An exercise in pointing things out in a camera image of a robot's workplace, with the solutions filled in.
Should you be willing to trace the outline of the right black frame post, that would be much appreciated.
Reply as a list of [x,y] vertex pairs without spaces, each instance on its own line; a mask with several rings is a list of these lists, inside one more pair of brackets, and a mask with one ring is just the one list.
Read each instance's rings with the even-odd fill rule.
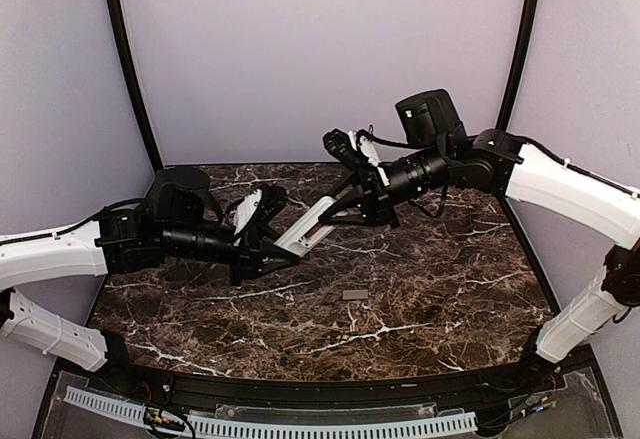
[[496,119],[496,128],[508,129],[524,73],[529,44],[533,32],[538,0],[523,0],[509,74]]

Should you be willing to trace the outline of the left black frame post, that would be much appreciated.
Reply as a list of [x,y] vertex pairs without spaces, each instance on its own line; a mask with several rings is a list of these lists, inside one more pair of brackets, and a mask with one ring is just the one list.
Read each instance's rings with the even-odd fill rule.
[[163,168],[159,147],[157,145],[151,122],[145,106],[142,90],[134,65],[131,46],[124,19],[121,0],[106,0],[114,43],[116,46],[120,68],[125,81],[131,108],[136,121],[147,159],[154,172]]

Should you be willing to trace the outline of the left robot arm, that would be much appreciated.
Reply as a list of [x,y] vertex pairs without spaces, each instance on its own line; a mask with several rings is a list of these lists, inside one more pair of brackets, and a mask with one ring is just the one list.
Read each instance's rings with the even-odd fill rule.
[[141,386],[124,340],[46,310],[18,286],[61,277],[106,276],[153,269],[168,258],[224,264],[232,284],[299,263],[269,222],[286,192],[263,185],[236,202],[235,222],[210,192],[201,169],[178,166],[155,174],[147,193],[106,206],[70,226],[1,239],[1,335],[97,372],[120,395]]

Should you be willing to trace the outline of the black frame post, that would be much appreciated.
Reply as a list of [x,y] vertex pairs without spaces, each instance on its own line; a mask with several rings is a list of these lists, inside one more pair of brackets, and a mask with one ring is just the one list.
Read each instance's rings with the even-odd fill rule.
[[157,145],[151,122],[145,106],[142,90],[134,65],[131,46],[124,19],[121,0],[106,0],[114,43],[116,46],[120,68],[125,81],[131,108],[136,121],[147,159],[154,172],[163,168],[159,147]]
[[529,44],[533,32],[538,0],[523,0],[509,74],[496,119],[496,128],[508,129],[524,73]]

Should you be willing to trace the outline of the black front rail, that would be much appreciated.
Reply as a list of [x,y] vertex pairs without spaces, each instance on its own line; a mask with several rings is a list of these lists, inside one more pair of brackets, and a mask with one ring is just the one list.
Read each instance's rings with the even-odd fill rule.
[[220,405],[330,409],[386,407],[423,403],[446,406],[500,407],[512,393],[495,389],[515,375],[509,363],[468,372],[408,379],[360,382],[284,382],[232,379],[170,372],[132,365],[130,379],[137,389],[128,395],[185,410],[214,410]]

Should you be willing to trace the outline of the white remote control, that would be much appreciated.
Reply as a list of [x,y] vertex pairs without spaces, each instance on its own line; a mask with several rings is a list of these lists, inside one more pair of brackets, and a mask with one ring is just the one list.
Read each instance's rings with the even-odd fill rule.
[[332,197],[321,197],[274,245],[299,257],[305,256],[335,229],[334,226],[324,225],[319,221],[320,216],[335,202]]

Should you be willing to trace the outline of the grey battery cover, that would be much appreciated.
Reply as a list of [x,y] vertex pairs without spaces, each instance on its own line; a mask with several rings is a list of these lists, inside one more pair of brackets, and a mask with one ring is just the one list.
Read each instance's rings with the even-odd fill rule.
[[366,300],[368,297],[367,289],[347,289],[342,292],[342,299],[345,301]]

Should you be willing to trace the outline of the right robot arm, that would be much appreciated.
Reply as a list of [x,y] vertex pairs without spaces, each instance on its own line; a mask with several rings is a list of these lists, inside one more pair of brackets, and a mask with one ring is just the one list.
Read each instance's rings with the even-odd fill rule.
[[378,165],[365,146],[378,139],[334,130],[325,149],[350,175],[350,192],[320,217],[324,225],[396,227],[395,207],[421,194],[451,187],[540,206],[613,241],[601,271],[560,314],[546,322],[531,352],[510,372],[521,393],[534,391],[557,364],[618,313],[639,304],[639,192],[550,152],[537,141],[499,129],[466,133],[444,89],[410,96],[395,106],[411,154]]

